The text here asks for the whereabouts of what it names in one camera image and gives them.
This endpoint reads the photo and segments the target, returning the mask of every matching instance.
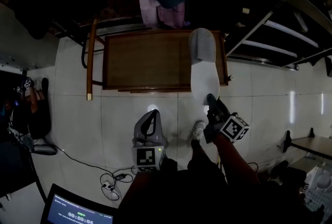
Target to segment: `laptop screen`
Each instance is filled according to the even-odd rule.
[[[113,216],[82,207],[55,194],[47,220],[53,224],[112,224]]]

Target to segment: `black slipper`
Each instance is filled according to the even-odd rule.
[[[47,98],[48,95],[48,79],[43,78],[41,81],[41,91],[44,94],[44,97]]]

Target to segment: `computer monitor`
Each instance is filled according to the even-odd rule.
[[[92,202],[53,184],[41,223],[113,224],[116,209]]]

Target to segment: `shoe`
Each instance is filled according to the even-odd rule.
[[[43,78],[41,81],[41,91],[44,94],[44,97],[47,98],[48,95],[48,79]]]
[[[204,130],[205,126],[206,126],[206,124],[204,121],[202,121],[202,120],[197,121],[193,125],[193,128],[191,130],[190,139],[200,141],[202,136],[204,135],[203,130]]]

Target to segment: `person's arm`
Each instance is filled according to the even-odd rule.
[[[220,162],[224,166],[230,186],[255,186],[259,180],[253,169],[244,161],[230,140],[217,134],[213,143],[217,146]]]

